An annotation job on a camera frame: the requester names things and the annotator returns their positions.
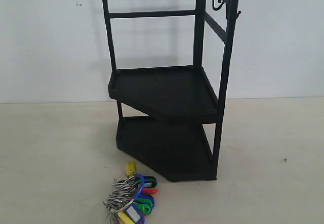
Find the blue ring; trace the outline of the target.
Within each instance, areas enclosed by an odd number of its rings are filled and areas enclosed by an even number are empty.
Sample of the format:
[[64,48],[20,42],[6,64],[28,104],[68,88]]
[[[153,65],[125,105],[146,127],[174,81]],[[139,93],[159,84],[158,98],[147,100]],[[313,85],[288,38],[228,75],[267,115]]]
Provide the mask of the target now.
[[133,187],[136,187],[136,178],[139,178],[140,179],[140,183],[139,183],[139,186],[137,188],[137,191],[131,196],[132,198],[130,199],[130,201],[126,204],[126,206],[124,207],[124,209],[128,208],[135,200],[138,199],[143,187],[144,187],[144,184],[145,184],[145,179],[144,179],[144,176],[141,175],[141,174],[135,174],[134,176],[130,177],[128,179],[128,181],[130,181],[132,184]]

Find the black two-tier corner rack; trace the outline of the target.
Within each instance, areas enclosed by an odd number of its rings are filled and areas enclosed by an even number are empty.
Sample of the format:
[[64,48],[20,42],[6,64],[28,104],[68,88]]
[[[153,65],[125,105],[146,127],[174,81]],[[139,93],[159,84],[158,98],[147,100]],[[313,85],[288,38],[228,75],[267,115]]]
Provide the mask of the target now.
[[[116,100],[117,148],[171,182],[215,180],[239,0],[195,0],[193,10],[112,13],[102,0]],[[119,69],[111,20],[194,17],[193,63],[185,66]],[[205,25],[224,43],[219,93],[202,66]]]

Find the bunch of colourful key tags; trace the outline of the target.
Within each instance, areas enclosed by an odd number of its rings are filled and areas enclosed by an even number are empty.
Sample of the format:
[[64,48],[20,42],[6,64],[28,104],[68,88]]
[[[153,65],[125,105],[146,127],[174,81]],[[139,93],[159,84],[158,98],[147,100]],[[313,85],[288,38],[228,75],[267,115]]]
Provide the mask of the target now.
[[109,223],[142,224],[155,207],[157,179],[137,172],[133,161],[126,163],[126,178],[114,180],[112,191],[103,201]]

